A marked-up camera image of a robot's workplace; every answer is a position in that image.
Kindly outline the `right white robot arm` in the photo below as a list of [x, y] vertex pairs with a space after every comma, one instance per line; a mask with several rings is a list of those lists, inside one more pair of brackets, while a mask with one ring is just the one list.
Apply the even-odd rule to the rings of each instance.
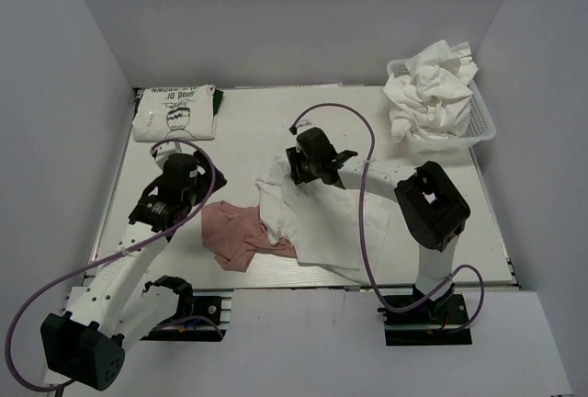
[[[470, 216], [468, 203], [440, 164], [427, 161], [404, 178], [394, 176], [387, 163], [360, 160], [355, 151], [337, 152], [323, 130], [299, 134], [286, 150], [296, 185], [321, 181], [342, 190], [359, 191], [359, 240], [364, 267], [382, 308], [397, 314], [426, 312], [433, 316], [454, 292], [452, 269], [455, 247]], [[413, 284], [414, 302], [394, 307], [377, 287], [368, 261], [364, 206], [367, 194], [395, 202], [411, 237], [418, 243], [419, 260]]]

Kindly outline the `pink t shirt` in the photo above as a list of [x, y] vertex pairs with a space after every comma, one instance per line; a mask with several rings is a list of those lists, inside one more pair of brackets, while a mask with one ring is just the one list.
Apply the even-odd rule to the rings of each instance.
[[260, 207], [238, 207], [226, 201], [206, 205], [200, 212], [201, 241], [226, 271], [244, 273], [258, 253], [297, 257], [295, 247], [285, 238], [271, 244]]

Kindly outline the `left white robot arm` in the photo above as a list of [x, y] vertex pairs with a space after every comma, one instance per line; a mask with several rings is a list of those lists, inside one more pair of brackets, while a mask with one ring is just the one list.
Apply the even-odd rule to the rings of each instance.
[[98, 269], [73, 305], [49, 314], [40, 327], [49, 369], [97, 391], [114, 382], [126, 354], [159, 324], [194, 314], [188, 281], [141, 279], [175, 231], [226, 180], [202, 152], [155, 156], [162, 173], [142, 191], [114, 260]]

